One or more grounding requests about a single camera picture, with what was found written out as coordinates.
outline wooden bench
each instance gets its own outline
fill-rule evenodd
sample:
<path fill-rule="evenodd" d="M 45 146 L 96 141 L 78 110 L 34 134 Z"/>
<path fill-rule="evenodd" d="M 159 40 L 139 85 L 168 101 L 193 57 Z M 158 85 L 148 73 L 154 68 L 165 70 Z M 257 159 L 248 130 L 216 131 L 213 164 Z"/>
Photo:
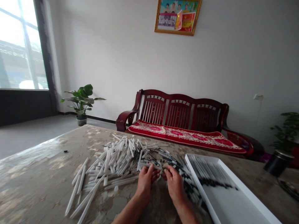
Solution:
<path fill-rule="evenodd" d="M 122 112 L 116 121 L 118 131 L 126 131 L 126 123 L 141 119 L 152 124 L 199 132 L 226 131 L 228 139 L 244 148 L 246 158 L 258 160 L 263 146 L 254 138 L 232 131 L 226 119 L 229 106 L 211 99 L 194 99 L 183 94 L 166 94 L 159 90 L 139 90 L 132 110 Z"/>

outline gray floor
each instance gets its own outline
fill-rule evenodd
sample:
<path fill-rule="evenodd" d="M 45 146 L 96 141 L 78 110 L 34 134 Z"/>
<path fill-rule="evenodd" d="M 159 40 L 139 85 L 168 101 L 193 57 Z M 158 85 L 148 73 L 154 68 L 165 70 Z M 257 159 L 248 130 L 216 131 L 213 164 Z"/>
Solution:
<path fill-rule="evenodd" d="M 116 130 L 116 125 L 88 119 L 87 124 Z M 0 160 L 78 128 L 75 115 L 58 115 L 0 127 Z"/>

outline wall socket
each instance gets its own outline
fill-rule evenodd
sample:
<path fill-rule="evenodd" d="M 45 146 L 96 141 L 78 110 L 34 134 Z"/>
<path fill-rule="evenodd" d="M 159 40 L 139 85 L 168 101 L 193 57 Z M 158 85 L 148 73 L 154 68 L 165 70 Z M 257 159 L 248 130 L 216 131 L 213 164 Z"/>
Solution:
<path fill-rule="evenodd" d="M 263 99 L 263 95 L 261 93 L 257 93 L 254 95 L 253 97 L 254 100 L 262 100 Z"/>

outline window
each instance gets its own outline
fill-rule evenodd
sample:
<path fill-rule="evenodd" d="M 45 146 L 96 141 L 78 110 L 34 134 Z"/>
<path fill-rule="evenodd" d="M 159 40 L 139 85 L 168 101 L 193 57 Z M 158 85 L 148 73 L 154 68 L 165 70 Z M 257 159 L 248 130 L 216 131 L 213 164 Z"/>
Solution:
<path fill-rule="evenodd" d="M 48 90 L 33 0 L 0 0 L 0 88 Z"/>

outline white tray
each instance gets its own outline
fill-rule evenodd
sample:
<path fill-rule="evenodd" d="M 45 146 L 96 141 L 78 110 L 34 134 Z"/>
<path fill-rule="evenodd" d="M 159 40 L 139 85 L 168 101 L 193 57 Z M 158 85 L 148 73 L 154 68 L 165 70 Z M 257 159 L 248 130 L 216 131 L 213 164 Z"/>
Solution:
<path fill-rule="evenodd" d="M 238 190 L 234 188 L 226 189 L 220 186 L 201 185 L 188 155 L 200 157 L 212 163 L 218 163 L 234 181 Z M 215 224 L 281 224 L 220 159 L 195 154 L 186 154 L 185 159 Z"/>

